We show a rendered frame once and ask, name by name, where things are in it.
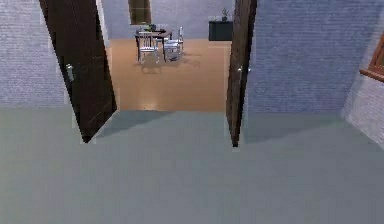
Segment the white dining chair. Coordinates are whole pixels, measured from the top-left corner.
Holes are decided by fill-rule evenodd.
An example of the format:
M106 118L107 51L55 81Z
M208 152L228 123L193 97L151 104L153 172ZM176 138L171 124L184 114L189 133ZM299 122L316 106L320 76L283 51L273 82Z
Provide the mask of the white dining chair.
M152 53L156 57L156 62L159 62L158 46L151 32L143 31L138 34L138 57L141 64L144 63L146 53Z
M178 30L178 38L167 40L163 45L163 49L167 52L176 51L178 56L182 56L184 54L184 29L183 29L183 27L180 27Z

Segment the dark brown room door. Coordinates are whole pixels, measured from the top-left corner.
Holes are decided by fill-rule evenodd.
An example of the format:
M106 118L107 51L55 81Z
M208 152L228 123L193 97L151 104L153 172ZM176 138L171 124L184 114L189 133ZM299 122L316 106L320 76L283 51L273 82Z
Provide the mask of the dark brown room door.
M239 145L247 68L249 67L258 0L236 0L228 73L226 118L233 147ZM243 73L237 72L243 67Z
M117 110L96 0L39 0L82 140ZM73 66L74 81L66 65Z

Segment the dark wooden dining table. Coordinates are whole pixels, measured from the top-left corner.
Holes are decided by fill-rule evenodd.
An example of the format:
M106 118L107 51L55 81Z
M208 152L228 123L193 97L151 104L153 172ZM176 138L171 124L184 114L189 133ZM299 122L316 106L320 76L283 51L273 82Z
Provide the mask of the dark wooden dining table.
M139 62L139 57L138 57L138 46L139 46L138 34L140 32L143 32L143 31L139 31L139 32L137 32L135 34L135 41L136 41L136 47L137 47L137 60L138 60L138 62ZM151 33L152 33L152 35L154 37L155 42L156 42L157 39L160 39L162 44L165 43L165 39L166 38L171 38L172 37L172 30L155 31L155 32L151 32Z

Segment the black cabinet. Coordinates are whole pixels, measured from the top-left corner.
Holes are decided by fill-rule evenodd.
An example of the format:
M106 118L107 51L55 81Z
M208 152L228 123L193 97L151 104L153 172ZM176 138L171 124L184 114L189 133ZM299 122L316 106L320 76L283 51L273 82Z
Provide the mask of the black cabinet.
M231 41L233 32L232 21L210 21L209 36L210 41Z

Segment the brown framed window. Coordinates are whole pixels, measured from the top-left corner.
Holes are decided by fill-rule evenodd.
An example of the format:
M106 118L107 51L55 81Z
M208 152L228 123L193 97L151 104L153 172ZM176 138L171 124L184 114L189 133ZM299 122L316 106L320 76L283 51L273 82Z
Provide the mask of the brown framed window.
M381 34L368 67L360 69L359 73L384 83L384 32Z
M150 0L128 0L132 25L150 24Z

